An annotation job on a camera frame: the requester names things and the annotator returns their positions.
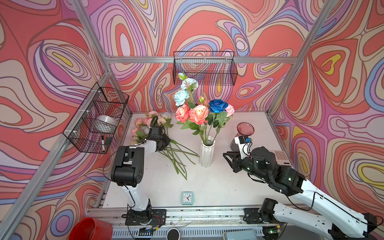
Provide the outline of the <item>white ribbed vase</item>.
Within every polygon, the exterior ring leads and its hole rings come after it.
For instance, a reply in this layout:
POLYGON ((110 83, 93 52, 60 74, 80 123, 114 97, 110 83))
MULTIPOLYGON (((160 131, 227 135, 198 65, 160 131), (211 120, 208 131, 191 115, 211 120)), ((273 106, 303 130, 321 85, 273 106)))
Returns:
POLYGON ((209 168, 214 160, 215 141, 213 137, 208 137, 202 141, 200 150, 200 165, 204 168, 209 168))

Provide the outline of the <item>pink glass vase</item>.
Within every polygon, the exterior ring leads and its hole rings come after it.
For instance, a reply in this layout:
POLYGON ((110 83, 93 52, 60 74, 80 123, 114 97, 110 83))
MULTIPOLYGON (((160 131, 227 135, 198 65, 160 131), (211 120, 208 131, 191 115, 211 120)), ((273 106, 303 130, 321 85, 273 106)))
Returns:
MULTIPOLYGON (((237 125, 237 131, 238 133, 236 134, 235 137, 240 137, 240 136, 251 136, 254 134, 255 129, 250 123, 242 122, 237 125)), ((231 142, 231 150, 234 152, 239 151, 238 145, 235 143, 235 139, 232 140, 231 142)))

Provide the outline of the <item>red pink rose stem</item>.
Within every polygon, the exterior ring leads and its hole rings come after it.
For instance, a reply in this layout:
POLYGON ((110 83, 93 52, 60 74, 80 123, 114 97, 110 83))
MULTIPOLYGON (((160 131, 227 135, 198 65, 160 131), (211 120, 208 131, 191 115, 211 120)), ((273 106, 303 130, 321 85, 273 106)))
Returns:
POLYGON ((182 129, 190 128, 190 108, 188 105, 184 104, 178 107, 175 117, 177 119, 177 124, 182 126, 182 129))

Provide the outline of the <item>large peach rose stem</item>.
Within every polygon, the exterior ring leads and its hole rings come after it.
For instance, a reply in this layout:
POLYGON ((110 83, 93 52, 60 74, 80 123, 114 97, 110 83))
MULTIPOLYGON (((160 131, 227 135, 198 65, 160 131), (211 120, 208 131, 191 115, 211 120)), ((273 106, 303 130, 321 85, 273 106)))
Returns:
POLYGON ((204 105, 198 105, 189 110, 189 127, 193 130, 193 135, 199 135, 203 141, 203 144, 207 143, 207 125, 206 118, 209 115, 208 107, 204 105))

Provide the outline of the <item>pale blue flower stem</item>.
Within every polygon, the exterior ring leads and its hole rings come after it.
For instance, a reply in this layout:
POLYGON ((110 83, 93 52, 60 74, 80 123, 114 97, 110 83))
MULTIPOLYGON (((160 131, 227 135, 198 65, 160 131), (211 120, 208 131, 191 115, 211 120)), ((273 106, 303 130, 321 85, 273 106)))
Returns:
POLYGON ((188 105, 190 109, 195 108, 198 105, 198 101, 195 100, 195 91, 199 87, 198 82, 187 77, 184 73, 178 73, 178 78, 181 80, 181 89, 174 95, 174 101, 177 109, 184 104, 188 105))

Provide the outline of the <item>blue rose stem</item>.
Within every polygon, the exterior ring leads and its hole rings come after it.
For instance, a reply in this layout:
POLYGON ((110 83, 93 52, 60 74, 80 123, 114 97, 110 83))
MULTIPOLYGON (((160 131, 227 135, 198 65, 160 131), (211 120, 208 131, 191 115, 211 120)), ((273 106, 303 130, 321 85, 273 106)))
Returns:
POLYGON ((214 128, 216 130, 214 141, 229 120, 229 113, 226 110, 228 106, 229 104, 222 100, 212 100, 209 102, 208 124, 210 129, 208 135, 210 135, 211 129, 214 128))

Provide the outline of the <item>pink carnation flower stem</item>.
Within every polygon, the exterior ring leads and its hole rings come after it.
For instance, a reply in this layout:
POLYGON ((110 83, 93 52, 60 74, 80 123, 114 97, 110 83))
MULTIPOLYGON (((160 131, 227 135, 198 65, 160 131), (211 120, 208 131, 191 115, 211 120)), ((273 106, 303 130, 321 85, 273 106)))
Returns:
POLYGON ((203 97, 203 96, 200 96, 198 98, 198 107, 205 106, 205 107, 209 108, 210 107, 209 103, 210 103, 210 101, 207 98, 203 97))

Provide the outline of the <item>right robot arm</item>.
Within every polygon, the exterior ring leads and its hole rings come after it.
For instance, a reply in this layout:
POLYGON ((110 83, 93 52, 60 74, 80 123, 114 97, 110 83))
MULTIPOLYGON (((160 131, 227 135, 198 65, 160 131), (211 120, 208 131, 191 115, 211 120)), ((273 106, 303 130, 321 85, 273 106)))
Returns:
POLYGON ((377 216, 353 211, 331 198, 290 166, 278 164, 275 153, 265 147, 223 156, 234 173, 245 171, 251 180, 308 206, 289 207, 266 198, 260 208, 245 209, 243 219, 248 224, 291 224, 327 240, 373 240, 372 232, 383 224, 377 216))

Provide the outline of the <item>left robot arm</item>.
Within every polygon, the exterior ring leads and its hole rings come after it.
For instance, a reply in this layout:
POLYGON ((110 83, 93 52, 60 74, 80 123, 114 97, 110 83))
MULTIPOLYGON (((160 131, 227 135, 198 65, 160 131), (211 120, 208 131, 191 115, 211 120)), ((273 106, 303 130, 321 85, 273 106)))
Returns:
POLYGON ((127 204, 127 213, 124 215, 127 226, 162 226, 165 223, 166 210, 153 211, 151 201, 140 188, 140 183, 144 177, 146 158, 152 153, 164 150, 170 142, 164 127, 151 127, 149 136, 143 141, 117 150, 110 179, 132 200, 127 204))

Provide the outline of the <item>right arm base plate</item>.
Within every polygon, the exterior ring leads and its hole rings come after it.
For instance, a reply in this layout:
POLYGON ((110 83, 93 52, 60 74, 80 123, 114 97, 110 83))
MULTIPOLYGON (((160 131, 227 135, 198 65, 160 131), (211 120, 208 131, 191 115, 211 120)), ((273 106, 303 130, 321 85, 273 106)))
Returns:
POLYGON ((261 211, 259 208, 244 208, 243 221, 247 224, 283 224, 271 211, 261 211))

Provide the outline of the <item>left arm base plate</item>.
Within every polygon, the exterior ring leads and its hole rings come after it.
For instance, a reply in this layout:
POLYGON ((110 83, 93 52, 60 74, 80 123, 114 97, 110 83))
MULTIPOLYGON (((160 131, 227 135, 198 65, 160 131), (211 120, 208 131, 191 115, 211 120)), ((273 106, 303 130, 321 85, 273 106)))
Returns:
POLYGON ((125 225, 161 227, 166 223, 166 216, 166 209, 154 209, 142 212, 128 210, 125 225))

